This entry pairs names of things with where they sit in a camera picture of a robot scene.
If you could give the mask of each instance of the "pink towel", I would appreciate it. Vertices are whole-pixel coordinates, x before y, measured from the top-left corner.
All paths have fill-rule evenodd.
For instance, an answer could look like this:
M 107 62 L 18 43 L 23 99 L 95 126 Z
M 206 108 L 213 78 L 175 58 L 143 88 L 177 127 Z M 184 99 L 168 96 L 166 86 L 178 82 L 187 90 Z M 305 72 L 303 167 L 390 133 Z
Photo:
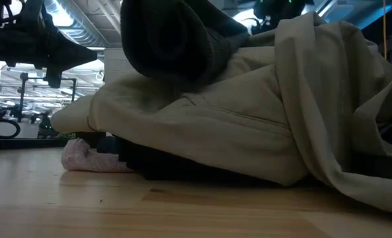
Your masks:
M 68 141 L 62 153 L 62 165 L 69 171 L 132 173 L 118 155 L 97 153 L 83 139 Z

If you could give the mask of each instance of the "wood grain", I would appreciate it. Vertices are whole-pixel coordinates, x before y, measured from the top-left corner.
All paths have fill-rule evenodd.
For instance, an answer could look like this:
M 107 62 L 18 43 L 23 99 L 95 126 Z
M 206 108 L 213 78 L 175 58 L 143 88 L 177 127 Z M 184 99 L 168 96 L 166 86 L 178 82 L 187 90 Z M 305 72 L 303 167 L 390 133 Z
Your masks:
M 392 215 L 324 186 L 67 172 L 60 149 L 0 151 L 0 237 L 386 237 Z

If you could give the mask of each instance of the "fabric fold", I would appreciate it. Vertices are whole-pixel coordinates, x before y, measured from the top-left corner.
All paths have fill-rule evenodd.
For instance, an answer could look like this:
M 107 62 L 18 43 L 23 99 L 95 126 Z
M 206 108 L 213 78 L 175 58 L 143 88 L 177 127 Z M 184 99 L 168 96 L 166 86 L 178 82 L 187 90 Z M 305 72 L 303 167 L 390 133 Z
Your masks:
M 392 65 L 351 24 L 326 24 L 313 14 L 298 19 L 281 21 L 275 48 L 284 108 L 301 157 L 317 179 L 392 212 L 392 179 L 359 174 L 353 166 L 361 156 L 360 166 L 371 167 L 372 155 L 382 156 L 381 165 L 392 163 L 376 123 L 380 110 L 392 114 L 392 103 L 382 108 L 392 91 Z M 382 169 L 375 167 L 376 174 Z
M 249 36 L 208 0 L 124 0 L 121 27 L 131 65 L 184 90 L 214 82 Z

